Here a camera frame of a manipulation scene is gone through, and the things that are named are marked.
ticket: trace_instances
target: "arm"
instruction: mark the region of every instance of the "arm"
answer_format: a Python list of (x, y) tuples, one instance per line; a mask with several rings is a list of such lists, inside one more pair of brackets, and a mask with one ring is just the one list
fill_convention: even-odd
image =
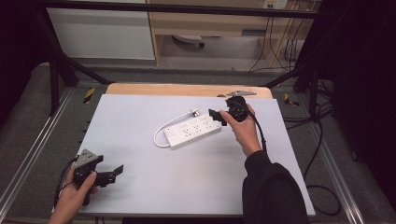
[[(66, 184), (73, 181), (73, 173), (74, 166), (72, 166), (67, 174), (65, 180)], [(92, 187), (95, 179), (96, 172), (92, 172), (79, 189), (76, 189), (75, 184), (70, 184), (64, 187), (59, 202), (56, 204), (55, 210), (49, 219), (49, 224), (64, 224), (72, 222), (79, 208), (82, 206), (87, 192), (91, 189), (91, 193), (95, 193), (97, 191), (97, 188)]]
[[(254, 114), (252, 107), (247, 106)], [(254, 120), (248, 116), (237, 122), (227, 112), (220, 114), (233, 128), (236, 141), (247, 156), (247, 177), (242, 189), (245, 223), (309, 223), (300, 188), (287, 169), (270, 162), (260, 146)]]

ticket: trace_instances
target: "black sleeve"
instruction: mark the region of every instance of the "black sleeve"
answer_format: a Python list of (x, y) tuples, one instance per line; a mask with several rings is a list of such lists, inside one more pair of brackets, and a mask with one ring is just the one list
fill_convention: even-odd
[(309, 223), (303, 195), (286, 168), (271, 163), (263, 150), (251, 154), (245, 167), (242, 198), (246, 224)]

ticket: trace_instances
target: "human hand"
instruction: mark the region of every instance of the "human hand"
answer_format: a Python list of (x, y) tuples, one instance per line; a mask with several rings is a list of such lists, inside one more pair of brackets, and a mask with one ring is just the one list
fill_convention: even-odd
[[(74, 165), (70, 168), (67, 174), (65, 183), (71, 183), (73, 181)], [(93, 187), (93, 183), (96, 179), (96, 172), (92, 172), (79, 189), (73, 183), (70, 184), (62, 190), (61, 197), (56, 204), (55, 210), (49, 219), (49, 224), (51, 223), (70, 223), (76, 216), (79, 208), (84, 202), (85, 195), (87, 192), (94, 194), (97, 192), (97, 187)]]
[[(247, 108), (253, 115), (255, 114), (251, 105), (247, 105)], [(247, 157), (255, 151), (262, 150), (257, 137), (256, 123), (250, 115), (244, 121), (238, 122), (226, 111), (220, 110), (220, 114), (230, 124), (236, 141), (242, 146)]]

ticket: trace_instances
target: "gray carpet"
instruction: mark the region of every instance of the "gray carpet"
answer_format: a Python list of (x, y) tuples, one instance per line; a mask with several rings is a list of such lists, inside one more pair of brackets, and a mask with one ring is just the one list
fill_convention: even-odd
[[(190, 83), (190, 84), (223, 84), (257, 86), (266, 83), (278, 74), (213, 72), (135, 69), (117, 71), (97, 69), (103, 77), (118, 82), (155, 82), (155, 83)], [(90, 80), (81, 75), (81, 79)], [(300, 106), (285, 105), (283, 92), (288, 91), (290, 97), (297, 99), (290, 91), (289, 80), (279, 88), (273, 89), (278, 100), (281, 113), (286, 117), (305, 117)], [(3, 192), (10, 178), (15, 174), (19, 164), (35, 141), (40, 129), (50, 112), (49, 74), (48, 69), (39, 67), (32, 77), (30, 88), (22, 96), (21, 101), (12, 112), (7, 124), (0, 132), (0, 190)], [(26, 179), (7, 217), (48, 218), (53, 204), (53, 192), (56, 181), (63, 166), (73, 158), (79, 148), (79, 141), (84, 137), (83, 130), (89, 128), (89, 121), (106, 86), (97, 87), (89, 104), (84, 105), (85, 94), (89, 87), (74, 89), (71, 99), (53, 130), (49, 141), (43, 148), (31, 173)], [(349, 185), (359, 209), (367, 223), (396, 223), (396, 216), (370, 172), (363, 163), (351, 159), (349, 146), (344, 139), (336, 118), (327, 117), (323, 120), (325, 139), (332, 150), (338, 165)], [(309, 125), (289, 130), (297, 161), (302, 171), (306, 168), (317, 141)], [(313, 163), (307, 178), (309, 184), (320, 184), (333, 189), (332, 181), (320, 155)], [(326, 211), (334, 211), (334, 199), (326, 192), (313, 190), (313, 203)], [(344, 210), (334, 217), (318, 213), (311, 217), (312, 222), (348, 222)]]

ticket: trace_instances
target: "table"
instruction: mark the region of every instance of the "table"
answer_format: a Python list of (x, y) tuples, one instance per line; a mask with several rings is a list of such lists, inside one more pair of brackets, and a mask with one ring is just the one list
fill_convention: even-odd
[(215, 110), (225, 108), (224, 98), (207, 96), (229, 91), (258, 93), (247, 96), (247, 102), (255, 105), (259, 122), (266, 123), (263, 131), (270, 159), (290, 170), (304, 195), (307, 213), (313, 216), (315, 211), (277, 102), (271, 99), (268, 89), (133, 83), (109, 86), (79, 150), (87, 148), (104, 155), (98, 172), (112, 170), (123, 163), (124, 173), (118, 176), (116, 184), (93, 195), (91, 204), (83, 207), (80, 213), (107, 217), (242, 216), (246, 158), (234, 141), (230, 127), (175, 150), (157, 148), (151, 139), (156, 128), (176, 117), (176, 112), (184, 112), (184, 108), (194, 105), (201, 105), (203, 110), (206, 106)]

